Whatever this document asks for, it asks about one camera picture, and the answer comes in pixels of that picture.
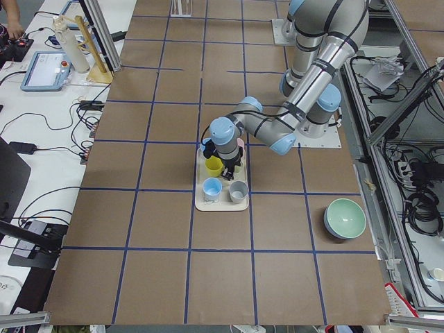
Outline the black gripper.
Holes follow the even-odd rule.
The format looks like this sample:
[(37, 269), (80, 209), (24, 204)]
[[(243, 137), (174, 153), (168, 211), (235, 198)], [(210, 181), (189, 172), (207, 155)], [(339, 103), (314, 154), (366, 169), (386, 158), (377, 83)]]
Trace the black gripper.
[(221, 174), (221, 177), (225, 180), (233, 180), (233, 172), (234, 172), (234, 166), (238, 165), (240, 166), (242, 163), (242, 157), (243, 153), (238, 152), (237, 155), (229, 160), (222, 159), (222, 163), (224, 164), (225, 168)]

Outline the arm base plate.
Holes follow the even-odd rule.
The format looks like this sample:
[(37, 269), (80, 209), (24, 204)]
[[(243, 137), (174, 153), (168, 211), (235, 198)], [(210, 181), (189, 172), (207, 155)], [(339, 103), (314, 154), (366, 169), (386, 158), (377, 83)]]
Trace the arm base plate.
[(335, 116), (328, 123), (317, 125), (305, 119), (295, 130), (296, 148), (341, 148), (339, 128)]
[(294, 46), (296, 30), (288, 19), (272, 19), (273, 41), (278, 46)]

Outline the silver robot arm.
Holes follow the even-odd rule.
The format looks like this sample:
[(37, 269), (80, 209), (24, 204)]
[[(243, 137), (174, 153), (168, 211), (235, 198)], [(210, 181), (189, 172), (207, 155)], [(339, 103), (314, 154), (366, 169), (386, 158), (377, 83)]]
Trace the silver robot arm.
[(337, 71), (362, 45), (368, 30), (368, 1), (291, 1), (287, 20), (296, 32), (293, 64), (280, 87), (286, 100), (277, 114), (265, 114), (260, 102), (246, 97), (209, 126), (203, 155), (223, 163), (221, 177), (233, 180), (243, 151), (237, 140), (256, 137), (278, 155), (296, 142), (296, 128), (307, 117)]

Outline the person's hand at desk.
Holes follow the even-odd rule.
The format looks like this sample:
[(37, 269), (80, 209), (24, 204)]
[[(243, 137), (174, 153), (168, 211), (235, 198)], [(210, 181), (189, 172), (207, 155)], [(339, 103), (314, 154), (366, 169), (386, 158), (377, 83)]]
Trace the person's hand at desk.
[(7, 24), (9, 38), (11, 40), (17, 40), (24, 34), (24, 29), (19, 22), (9, 21)]

